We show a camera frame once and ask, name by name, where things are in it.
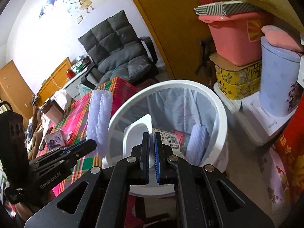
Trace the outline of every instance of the barcode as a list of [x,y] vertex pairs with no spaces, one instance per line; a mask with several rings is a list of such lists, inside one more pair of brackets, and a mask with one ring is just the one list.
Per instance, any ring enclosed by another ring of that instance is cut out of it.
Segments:
[[166,140],[166,142],[169,142],[169,143],[178,144],[177,138],[172,135],[165,134],[165,140]]

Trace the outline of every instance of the white label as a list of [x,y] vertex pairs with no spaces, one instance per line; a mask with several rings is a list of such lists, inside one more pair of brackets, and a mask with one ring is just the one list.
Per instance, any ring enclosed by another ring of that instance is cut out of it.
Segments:
[[168,145],[172,148],[172,151],[174,155],[179,155],[180,153],[180,147],[179,147],[179,142],[178,142],[178,137],[176,134],[163,131],[157,128],[152,128],[153,135],[155,132],[159,132],[161,134],[161,141],[163,144]]

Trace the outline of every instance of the chair armrest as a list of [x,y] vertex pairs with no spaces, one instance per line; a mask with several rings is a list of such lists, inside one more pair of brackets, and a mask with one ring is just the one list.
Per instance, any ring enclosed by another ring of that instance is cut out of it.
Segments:
[[94,90],[96,86],[93,83],[88,81],[88,76],[92,72],[93,68],[97,69],[97,65],[95,65],[95,63],[91,63],[88,66],[88,71],[81,77],[81,83],[92,90]]
[[139,39],[146,44],[146,46],[147,46],[147,48],[148,48],[148,50],[151,54],[152,62],[154,64],[156,64],[158,59],[157,59],[157,55],[156,55],[155,48],[154,48],[154,45],[153,45],[153,42],[152,42],[151,38],[150,37],[141,37]]

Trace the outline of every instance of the wooden headboard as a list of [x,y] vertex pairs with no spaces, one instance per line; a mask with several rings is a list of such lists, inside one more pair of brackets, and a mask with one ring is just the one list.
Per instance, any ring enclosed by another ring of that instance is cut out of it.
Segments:
[[71,67],[71,61],[69,57],[55,69],[51,76],[44,82],[40,88],[38,95],[39,99],[35,102],[36,106],[42,106],[42,104],[54,95],[54,93],[60,90],[67,83],[66,71]]

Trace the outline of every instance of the gray cushioned chair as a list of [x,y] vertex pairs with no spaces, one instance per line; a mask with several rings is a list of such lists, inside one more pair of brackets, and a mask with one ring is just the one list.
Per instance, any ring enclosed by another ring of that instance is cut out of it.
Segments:
[[155,66],[158,59],[151,38],[137,37],[124,10],[99,23],[78,40],[93,60],[81,79],[91,89],[95,89],[95,85],[88,81],[87,76],[94,68],[98,72],[94,74],[93,71],[92,74],[97,75],[99,84],[121,77],[136,85],[158,74]]

